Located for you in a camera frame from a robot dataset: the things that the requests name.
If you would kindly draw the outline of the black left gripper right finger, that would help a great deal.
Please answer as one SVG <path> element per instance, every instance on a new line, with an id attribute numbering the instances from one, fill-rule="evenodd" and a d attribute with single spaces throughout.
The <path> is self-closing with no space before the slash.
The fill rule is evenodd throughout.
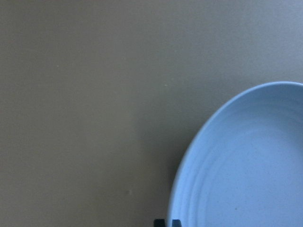
<path id="1" fill-rule="evenodd" d="M 181 221 L 179 219 L 173 219 L 171 226 L 172 227 L 181 227 Z"/>

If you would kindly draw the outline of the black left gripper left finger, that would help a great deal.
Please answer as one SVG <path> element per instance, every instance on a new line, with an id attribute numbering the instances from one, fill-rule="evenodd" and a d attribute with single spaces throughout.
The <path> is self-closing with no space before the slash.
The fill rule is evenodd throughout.
<path id="1" fill-rule="evenodd" d="M 155 219 L 153 221 L 154 227 L 165 227 L 165 219 Z"/>

